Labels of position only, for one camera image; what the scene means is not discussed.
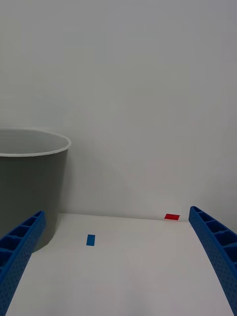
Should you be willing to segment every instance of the bucket rim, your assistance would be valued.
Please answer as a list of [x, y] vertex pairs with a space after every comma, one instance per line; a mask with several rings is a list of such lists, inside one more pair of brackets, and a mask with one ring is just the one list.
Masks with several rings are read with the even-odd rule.
[[61, 137], [65, 140], [67, 140], [68, 144], [60, 149], [56, 149], [56, 150], [52, 150], [52, 151], [48, 151], [48, 152], [38, 152], [38, 153], [26, 153], [26, 154], [10, 154], [10, 153], [1, 153], [0, 152], [0, 157], [38, 157], [38, 156], [47, 156], [47, 155], [52, 155], [52, 154], [57, 154], [63, 151], [66, 151], [72, 144], [72, 142], [70, 141], [70, 139], [65, 136], [65, 135], [61, 135], [59, 133], [54, 133], [51, 131], [46, 131], [46, 130], [42, 130], [42, 129], [38, 129], [38, 128], [14, 128], [14, 127], [0, 127], [0, 132], [1, 131], [34, 131], [34, 132], [39, 132], [39, 133], [44, 133], [44, 134], [51, 134], [51, 135], [55, 135], [58, 137]]

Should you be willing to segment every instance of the blue tape strip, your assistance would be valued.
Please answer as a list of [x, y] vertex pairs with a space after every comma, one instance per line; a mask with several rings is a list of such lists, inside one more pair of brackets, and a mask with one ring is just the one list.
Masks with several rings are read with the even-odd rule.
[[88, 235], [87, 236], [87, 246], [94, 246], [95, 245], [95, 235]]

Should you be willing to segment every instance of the white table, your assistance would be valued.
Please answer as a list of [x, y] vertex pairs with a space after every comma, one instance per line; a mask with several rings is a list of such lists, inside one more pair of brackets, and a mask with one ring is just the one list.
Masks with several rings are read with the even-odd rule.
[[[95, 246], [86, 246], [87, 235]], [[7, 316], [233, 316], [189, 223], [61, 214]]]

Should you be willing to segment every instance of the red tape strip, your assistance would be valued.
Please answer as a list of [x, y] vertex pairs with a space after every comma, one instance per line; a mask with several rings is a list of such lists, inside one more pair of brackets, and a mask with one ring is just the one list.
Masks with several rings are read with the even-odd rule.
[[166, 214], [164, 217], [165, 219], [172, 219], [174, 221], [177, 221], [179, 219], [180, 215], [175, 215], [175, 214]]

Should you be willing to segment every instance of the trash can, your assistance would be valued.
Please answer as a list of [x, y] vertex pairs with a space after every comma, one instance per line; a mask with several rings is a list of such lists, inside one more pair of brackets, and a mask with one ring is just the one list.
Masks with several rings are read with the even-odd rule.
[[47, 226], [38, 249], [49, 243], [70, 145], [52, 132], [0, 128], [0, 237], [43, 210]]

